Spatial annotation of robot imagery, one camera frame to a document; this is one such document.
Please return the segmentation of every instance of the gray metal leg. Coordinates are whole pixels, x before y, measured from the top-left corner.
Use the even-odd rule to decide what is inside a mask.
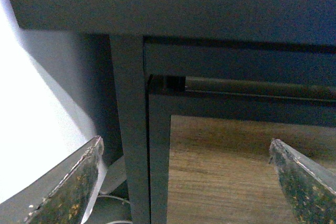
[[[169,145],[171,115],[150,107],[150,161],[152,224],[166,224],[169,178]]]
[[[134,224],[150,224],[142,37],[111,37],[122,147]]]

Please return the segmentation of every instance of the white cable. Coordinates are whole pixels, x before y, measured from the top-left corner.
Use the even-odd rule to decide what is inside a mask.
[[[128,200],[126,199],[123,199],[123,198],[120,198],[120,197],[117,197],[117,196],[112,196],[112,195],[105,195],[105,194],[100,194],[98,195],[97,198],[112,198],[112,199],[118,199],[118,200],[121,200],[124,204],[124,202],[126,202],[127,204],[131,204]]]
[[[122,223],[133,224],[133,222],[129,220],[115,220],[113,222],[109,222],[106,224],[122,224]]]

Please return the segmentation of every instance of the desk leg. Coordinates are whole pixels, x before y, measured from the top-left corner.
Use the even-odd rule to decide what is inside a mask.
[[[120,131],[134,224],[150,224],[142,37],[112,37]]]

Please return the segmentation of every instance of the dark gray desk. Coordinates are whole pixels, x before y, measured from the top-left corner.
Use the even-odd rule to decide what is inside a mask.
[[[292,66],[282,59],[290,59],[292,51],[307,44],[312,46],[305,47],[305,50],[309,52],[309,48],[313,48],[316,50],[314,55],[335,51],[336,0],[11,0],[11,3],[22,28],[111,34],[121,135],[135,224],[149,224],[151,205],[155,204],[151,202],[153,187],[149,177],[152,165],[149,158],[147,80],[150,74],[220,77],[218,73],[224,72],[222,78],[242,78],[246,72],[227,72],[222,67],[230,70],[253,64],[254,69],[250,67],[252,73],[248,76],[248,79],[253,79],[256,77],[253,72],[263,73],[262,63],[270,63],[270,54],[261,51],[251,55],[253,60],[240,64],[236,62],[236,53],[229,54],[233,58],[222,58],[215,48],[223,47],[223,40],[236,40],[233,41],[234,47],[241,53],[239,41],[283,43],[266,43],[265,46],[292,48],[288,50],[291,53],[278,53],[272,60],[278,64],[277,67],[284,67],[285,73],[293,67],[299,68],[299,74],[305,76],[307,83],[318,83],[323,79],[318,75],[319,68],[306,68],[311,59],[320,67],[326,64],[335,66],[334,55],[330,54],[322,58],[307,54],[304,56],[306,61]],[[169,37],[170,46],[168,49],[146,47],[144,36]],[[171,41],[179,43],[179,39],[171,37],[187,38],[182,40],[186,47],[179,45],[182,51],[171,51],[174,47]],[[213,51],[202,48],[213,48]],[[154,51],[157,53],[155,57],[149,56]],[[327,78],[322,83],[334,86],[334,69],[328,69],[330,72],[325,73]],[[209,72],[212,76],[203,75]],[[285,80],[285,75],[277,72],[258,75],[258,80]],[[290,76],[298,80],[299,74]]]

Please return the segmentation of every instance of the desk top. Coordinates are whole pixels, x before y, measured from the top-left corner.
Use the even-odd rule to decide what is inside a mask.
[[[22,28],[336,45],[336,0],[10,0]]]

